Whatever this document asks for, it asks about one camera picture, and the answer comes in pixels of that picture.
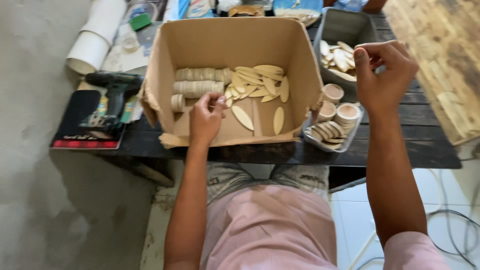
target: open cardboard box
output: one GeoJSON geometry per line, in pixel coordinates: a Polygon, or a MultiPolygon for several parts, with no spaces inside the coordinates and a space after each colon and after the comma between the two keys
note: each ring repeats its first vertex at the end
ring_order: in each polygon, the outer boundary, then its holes
{"type": "Polygon", "coordinates": [[[298,140],[310,109],[318,108],[322,80],[305,27],[298,21],[279,17],[189,19],[167,22],[159,27],[139,97],[151,125],[164,130],[160,140],[165,148],[188,146],[189,111],[196,100],[187,100],[184,113],[170,107],[175,71],[179,68],[270,64],[282,67],[290,85],[290,98],[261,103],[262,98],[234,101],[253,121],[254,131],[245,128],[233,115],[227,118],[211,146],[278,143],[298,140]],[[279,107],[285,110],[281,134],[273,130],[279,107]]]}

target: pink shirt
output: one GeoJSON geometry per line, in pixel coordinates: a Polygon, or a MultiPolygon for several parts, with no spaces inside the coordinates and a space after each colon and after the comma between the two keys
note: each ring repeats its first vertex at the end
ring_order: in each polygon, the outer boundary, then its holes
{"type": "MultiPolygon", "coordinates": [[[[338,269],[335,224],[320,196],[257,185],[212,202],[200,269],[338,269]]],[[[405,232],[386,243],[385,269],[450,269],[430,238],[405,232]]]]}

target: person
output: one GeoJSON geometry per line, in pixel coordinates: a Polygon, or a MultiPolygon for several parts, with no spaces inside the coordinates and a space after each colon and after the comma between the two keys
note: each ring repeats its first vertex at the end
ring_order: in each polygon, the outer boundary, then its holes
{"type": "MultiPolygon", "coordinates": [[[[358,98],[370,119],[367,193],[384,269],[449,269],[427,235],[400,129],[398,104],[418,66],[397,41],[358,45],[354,59],[358,98]],[[381,65],[385,70],[374,74],[381,65]]],[[[225,97],[208,93],[190,112],[164,269],[337,269],[328,167],[280,165],[270,179],[255,180],[237,164],[207,164],[224,109],[225,97]]]]}

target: dark wooden table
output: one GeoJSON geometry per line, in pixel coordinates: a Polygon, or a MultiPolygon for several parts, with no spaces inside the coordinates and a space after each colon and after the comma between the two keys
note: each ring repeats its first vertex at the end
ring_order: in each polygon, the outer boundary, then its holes
{"type": "MultiPolygon", "coordinates": [[[[371,16],[380,41],[395,39],[382,13],[371,16]]],[[[314,39],[318,26],[319,21],[307,29],[311,40],[314,39]]],[[[399,112],[408,156],[414,168],[461,168],[456,151],[448,142],[417,80],[410,84],[408,92],[401,101],[399,112]]],[[[323,152],[301,139],[300,142],[281,144],[213,147],[210,148],[208,159],[246,163],[366,166],[368,125],[368,115],[365,114],[350,148],[341,154],[323,152]]],[[[99,154],[184,159],[187,149],[185,147],[164,149],[158,140],[161,134],[162,129],[158,123],[155,128],[152,128],[142,117],[139,121],[127,126],[118,150],[102,151],[99,154]]]]}

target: cordless drill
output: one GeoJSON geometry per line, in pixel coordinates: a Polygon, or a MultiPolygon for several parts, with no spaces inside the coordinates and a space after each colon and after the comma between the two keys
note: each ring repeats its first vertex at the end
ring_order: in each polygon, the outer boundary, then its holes
{"type": "Polygon", "coordinates": [[[109,138],[119,132],[122,127],[120,121],[125,107],[125,100],[135,95],[144,77],[136,74],[95,72],[85,76],[85,81],[91,85],[107,89],[107,109],[98,106],[97,110],[80,123],[80,127],[87,128],[88,132],[98,138],[109,138]]]}

